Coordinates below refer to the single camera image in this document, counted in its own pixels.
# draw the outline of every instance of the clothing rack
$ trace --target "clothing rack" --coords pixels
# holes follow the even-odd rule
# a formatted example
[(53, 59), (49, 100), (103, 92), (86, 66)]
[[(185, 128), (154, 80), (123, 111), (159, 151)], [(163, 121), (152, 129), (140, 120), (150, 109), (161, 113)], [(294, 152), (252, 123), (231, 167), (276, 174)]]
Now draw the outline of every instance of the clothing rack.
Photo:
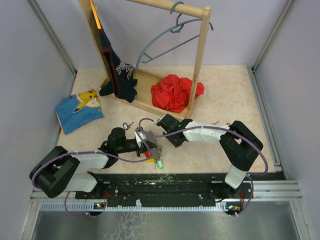
[[(152, 73), (150, 71), (146, 71), (143, 69), (134, 69), (133, 74), (134, 78), (138, 80), (137, 85), (135, 86), (135, 89), (137, 91), (137, 95), (135, 96), (135, 99), (132, 103), (128, 103), (125, 100), (116, 98), (114, 94), (109, 95), (111, 98), (115, 98), (119, 101), (122, 101), (127, 104), (131, 104), (134, 107), (143, 109), (145, 111), (148, 111), (150, 113), (156, 114), (156, 115), (163, 115), (170, 113), (175, 118), (178, 118), (180, 120), (185, 118), (190, 118), (198, 101), (198, 97), (195, 97), (196, 95), (196, 89), (198, 85), (199, 75), (200, 75), (200, 69), (202, 64), (202, 59), (204, 55), (205, 45), (206, 45), (206, 39), (207, 39), (207, 33), (208, 28), (210, 24), (210, 16), (212, 7), (206, 6), (205, 8), (199, 8), (195, 6), (190, 6), (186, 4), (177, 4), (172, 1), (168, 0), (127, 0), (130, 2), (138, 3), (147, 5), (154, 8), (159, 8), (163, 10), (167, 10), (170, 12), (176, 12), (179, 14), (184, 14), (192, 17), (196, 17), (201, 19), (201, 26), (200, 26), (200, 33), (199, 33), (199, 39), (198, 39), (198, 46), (197, 46), (197, 52), (195, 57), (195, 64), (194, 64), (194, 70), (193, 70), (193, 77), (192, 77), (192, 87), (190, 92), (190, 98), (188, 107), (186, 107), (181, 113), (172, 113), (167, 110), (163, 110), (160, 108), (157, 108), (152, 105), (152, 94), (151, 94), (151, 86), (155, 85), (157, 82), (161, 81), (165, 76)], [(98, 14), (97, 14), (97, 8), (93, 5), (92, 0), (78, 0), (83, 13), (84, 18), (88, 24), (88, 27), (90, 29), (90, 33), (93, 38), (94, 45), (96, 46), (96, 49), (98, 51), (98, 54), (101, 58), (102, 65), (106, 74), (105, 81), (101, 84), (101, 87), (105, 86), (109, 82), (109, 67), (106, 62), (105, 57), (102, 55), (100, 49), (101, 49), (101, 43), (100, 38), (98, 34), (98, 27), (96, 24)]]

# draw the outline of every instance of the red cloth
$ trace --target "red cloth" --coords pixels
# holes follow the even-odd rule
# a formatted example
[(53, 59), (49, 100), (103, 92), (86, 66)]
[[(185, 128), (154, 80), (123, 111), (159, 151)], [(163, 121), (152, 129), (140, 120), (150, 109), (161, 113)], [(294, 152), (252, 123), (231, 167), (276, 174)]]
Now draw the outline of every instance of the red cloth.
[[(174, 113), (181, 113), (189, 103), (192, 81), (170, 74), (151, 87), (153, 106)], [(199, 82), (195, 96), (204, 94), (205, 86)]]

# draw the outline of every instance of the beige floor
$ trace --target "beige floor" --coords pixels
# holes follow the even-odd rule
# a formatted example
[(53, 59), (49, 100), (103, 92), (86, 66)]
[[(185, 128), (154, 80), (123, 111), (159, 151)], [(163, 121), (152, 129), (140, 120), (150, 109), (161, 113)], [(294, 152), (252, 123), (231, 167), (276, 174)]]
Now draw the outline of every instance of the beige floor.
[[(145, 69), (162, 74), (177, 74), (180, 77), (192, 78), (193, 66), (157, 66)], [(79, 69), (73, 94), (90, 89), (98, 89), (105, 79), (102, 68)], [(266, 135), (260, 118), (256, 99), (250, 83), (247, 68), (244, 65), (208, 65), (202, 66), (199, 81), (204, 84), (204, 95), (199, 98), (192, 119), (200, 123), (218, 125), (232, 123), (234, 120), (244, 122), (248, 128), (262, 141), (262, 153), (268, 160), (269, 172), (274, 172), (272, 155), (267, 144)], [(126, 132), (127, 138), (134, 137), (134, 129), (141, 118), (158, 119), (159, 116), (129, 104), (122, 103), (110, 97), (99, 97), (103, 118), (96, 119), (76, 131), (65, 135), (60, 134), (58, 144), (69, 151), (92, 151), (107, 140), (109, 133), (122, 123), (134, 124)], [(151, 122), (143, 124), (147, 131), (161, 134), (162, 129)], [(109, 169), (95, 170), (96, 173), (225, 173), (230, 162), (221, 147), (201, 143), (185, 142), (179, 148), (174, 148), (165, 138), (158, 138), (163, 146), (162, 160), (164, 169), (156, 169), (154, 163), (126, 163), (118, 161)], [(138, 160), (134, 152), (124, 153), (121, 157)], [(252, 172), (263, 172), (264, 163), (260, 157), (253, 164)]]

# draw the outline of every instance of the blue plastic hanger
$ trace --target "blue plastic hanger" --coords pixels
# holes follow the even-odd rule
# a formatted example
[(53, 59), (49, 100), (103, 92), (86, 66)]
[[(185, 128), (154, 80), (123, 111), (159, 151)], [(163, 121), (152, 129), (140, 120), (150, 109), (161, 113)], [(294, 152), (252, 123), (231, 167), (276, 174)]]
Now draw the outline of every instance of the blue plastic hanger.
[[(171, 8), (171, 10), (170, 10), (170, 14), (173, 13), (175, 7), (176, 7), (178, 4), (184, 4), (184, 3), (183, 3), (182, 1), (177, 1), (175, 4), (173, 4), (173, 6), (172, 6), (172, 8)], [(176, 20), (175, 20), (175, 26), (170, 27), (169, 29), (167, 29), (167, 30), (165, 30), (164, 32), (160, 33), (158, 36), (156, 36), (153, 40), (151, 40), (151, 42), (149, 42), (149, 43), (145, 46), (145, 48), (142, 50), (142, 52), (140, 53), (140, 55), (139, 55), (139, 57), (138, 57), (138, 59), (137, 59), (137, 61), (136, 61), (136, 64), (135, 64), (135, 68), (136, 68), (136, 69), (139, 68), (140, 62), (142, 62), (143, 64), (147, 64), (147, 63), (149, 63), (149, 62), (151, 62), (151, 61), (153, 61), (153, 60), (155, 60), (155, 59), (157, 59), (157, 58), (159, 58), (159, 57), (161, 57), (161, 56), (163, 56), (163, 55), (171, 52), (172, 50), (175, 50), (175, 49), (181, 47), (182, 45), (184, 45), (184, 44), (190, 42), (191, 40), (196, 39), (196, 38), (198, 38), (198, 37), (200, 36), (200, 34), (198, 34), (198, 35), (196, 35), (196, 36), (194, 36), (194, 37), (191, 37), (190, 39), (188, 39), (188, 40), (186, 40), (186, 41), (178, 44), (177, 46), (174, 46), (174, 47), (170, 48), (169, 50), (164, 51), (164, 52), (162, 52), (162, 53), (160, 53), (160, 54), (158, 54), (157, 56), (154, 56), (154, 57), (152, 57), (152, 56), (150, 56), (150, 55), (148, 55), (148, 54), (146, 53), (147, 49), (148, 49), (153, 43), (155, 43), (155, 41), (157, 41), (159, 38), (161, 38), (161, 37), (162, 37), (163, 35), (165, 35), (166, 33), (171, 32), (171, 33), (173, 33), (173, 34), (178, 34), (178, 33), (180, 33), (180, 31), (184, 28), (185, 24), (189, 24), (189, 23), (192, 23), (192, 22), (195, 22), (195, 21), (201, 21), (201, 18), (197, 18), (197, 19), (192, 19), (192, 20), (188, 20), (188, 21), (184, 21), (184, 22), (182, 22), (182, 23), (179, 23), (179, 18), (181, 17), (181, 15), (182, 15), (182, 13), (180, 13), (180, 14), (178, 15), (178, 17), (176, 18)], [(213, 31), (213, 30), (214, 30), (214, 27), (212, 26), (211, 22), (210, 22), (209, 24), (210, 24), (211, 30)], [(142, 61), (142, 57), (143, 57), (143, 56), (146, 56), (146, 57), (149, 58), (149, 59), (148, 59), (148, 60), (145, 60), (145, 61)]]

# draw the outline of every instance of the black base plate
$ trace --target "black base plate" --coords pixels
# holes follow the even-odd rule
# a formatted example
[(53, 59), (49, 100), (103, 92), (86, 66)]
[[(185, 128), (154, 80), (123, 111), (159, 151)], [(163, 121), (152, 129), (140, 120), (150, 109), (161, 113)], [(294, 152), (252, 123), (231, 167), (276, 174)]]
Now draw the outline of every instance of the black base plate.
[[(103, 199), (108, 192), (108, 207), (134, 207), (140, 200), (143, 207), (213, 207), (216, 205), (209, 191), (212, 184), (222, 182), (226, 173), (180, 174), (97, 174), (103, 180), (99, 197), (77, 192), (76, 199)], [(268, 173), (253, 180), (284, 180), (282, 173)], [(249, 183), (243, 183), (239, 191), (249, 198)]]

